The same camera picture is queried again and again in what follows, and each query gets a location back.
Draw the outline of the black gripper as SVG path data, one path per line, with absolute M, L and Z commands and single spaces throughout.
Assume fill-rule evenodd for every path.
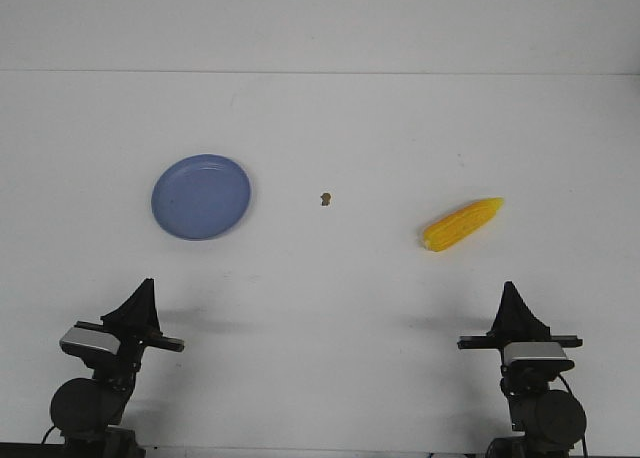
M 540 321 L 524 302 L 516 286 L 506 281 L 498 311 L 487 335 L 460 336 L 459 349 L 503 349 L 511 343 L 557 343 L 562 348 L 579 348 L 582 339 L 576 335 L 552 335 L 550 339 L 500 338 L 510 331 L 510 306 L 512 295 L 513 329 L 518 336 L 549 336 L 550 328 Z
M 161 333 L 155 301 L 155 282 L 146 278 L 118 308 L 101 317 L 102 325 L 78 321 L 74 326 L 110 333 L 121 346 L 116 355 L 91 354 L 79 358 L 99 378 L 135 376 L 147 348 L 181 353 L 185 343 Z

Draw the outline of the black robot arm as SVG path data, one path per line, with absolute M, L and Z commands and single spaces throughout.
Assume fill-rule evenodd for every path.
M 500 354 L 499 388 L 515 434 L 493 439 L 487 457 L 567 457 L 576 444 L 586 443 L 586 412 L 563 377 L 575 367 L 565 350 L 582 345 L 576 335 L 552 334 L 515 284 L 504 283 L 489 331 L 457 342 L 460 350 L 494 349 Z
M 98 323 L 78 321 L 59 340 L 61 350 L 93 371 L 54 393 L 50 417 L 64 439 L 65 457 L 144 457 L 135 431 L 120 426 L 133 395 L 144 352 L 156 348 L 181 352 L 184 341 L 160 327 L 155 283 L 146 278 Z

